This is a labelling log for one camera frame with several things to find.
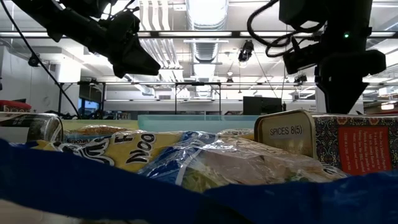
ceiling duct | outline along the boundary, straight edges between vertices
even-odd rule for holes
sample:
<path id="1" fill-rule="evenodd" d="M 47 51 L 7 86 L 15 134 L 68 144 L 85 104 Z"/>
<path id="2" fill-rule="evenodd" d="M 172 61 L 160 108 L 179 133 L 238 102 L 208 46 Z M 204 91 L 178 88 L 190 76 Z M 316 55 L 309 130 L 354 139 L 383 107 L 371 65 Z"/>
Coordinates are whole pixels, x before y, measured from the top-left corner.
<path id="1" fill-rule="evenodd" d="M 186 0 L 188 28 L 190 30 L 223 30 L 226 27 L 228 0 Z M 209 43 L 192 43 L 193 65 L 195 76 L 211 82 L 216 70 L 214 62 L 218 55 L 217 39 L 208 39 Z M 210 86 L 198 86 L 200 97 L 210 96 Z"/>

red object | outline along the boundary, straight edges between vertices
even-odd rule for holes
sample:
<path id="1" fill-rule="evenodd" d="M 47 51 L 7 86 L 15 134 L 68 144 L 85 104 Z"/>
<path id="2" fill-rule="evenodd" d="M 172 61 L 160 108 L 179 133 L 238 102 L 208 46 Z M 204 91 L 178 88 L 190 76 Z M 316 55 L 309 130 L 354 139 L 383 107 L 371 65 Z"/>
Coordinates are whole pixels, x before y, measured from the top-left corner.
<path id="1" fill-rule="evenodd" d="M 32 106 L 27 103 L 0 100 L 0 111 L 2 112 L 29 113 L 31 108 Z"/>
<path id="2" fill-rule="evenodd" d="M 388 127 L 340 127 L 338 145 L 344 172 L 363 175 L 391 170 Z"/>

clear plastic bin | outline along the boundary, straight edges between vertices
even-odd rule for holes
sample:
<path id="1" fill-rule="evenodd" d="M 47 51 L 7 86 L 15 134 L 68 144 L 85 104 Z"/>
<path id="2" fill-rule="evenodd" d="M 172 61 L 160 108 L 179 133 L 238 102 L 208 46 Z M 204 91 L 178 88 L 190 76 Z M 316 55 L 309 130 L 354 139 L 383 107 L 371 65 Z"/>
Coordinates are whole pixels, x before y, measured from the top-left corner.
<path id="1" fill-rule="evenodd" d="M 206 131 L 217 133 L 225 129 L 254 128 L 258 116 L 220 115 L 139 115 L 139 129 L 152 132 Z"/>

red label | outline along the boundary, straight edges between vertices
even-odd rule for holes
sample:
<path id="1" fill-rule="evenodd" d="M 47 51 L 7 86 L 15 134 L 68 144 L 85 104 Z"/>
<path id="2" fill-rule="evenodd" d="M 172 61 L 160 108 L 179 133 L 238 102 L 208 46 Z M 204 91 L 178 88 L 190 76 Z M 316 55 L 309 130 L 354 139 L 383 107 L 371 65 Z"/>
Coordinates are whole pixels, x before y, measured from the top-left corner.
<path id="1" fill-rule="evenodd" d="M 388 127 L 339 127 L 343 171 L 351 175 L 391 170 Z"/>

patterned box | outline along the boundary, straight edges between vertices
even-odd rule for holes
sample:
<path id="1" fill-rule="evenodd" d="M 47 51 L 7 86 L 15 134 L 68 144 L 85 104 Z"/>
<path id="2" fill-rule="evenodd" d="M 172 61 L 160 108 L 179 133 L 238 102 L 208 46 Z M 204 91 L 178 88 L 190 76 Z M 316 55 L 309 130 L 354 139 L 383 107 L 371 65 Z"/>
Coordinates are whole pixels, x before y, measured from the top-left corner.
<path id="1" fill-rule="evenodd" d="M 398 169 L 398 116 L 308 113 L 261 116 L 255 140 L 352 174 Z"/>

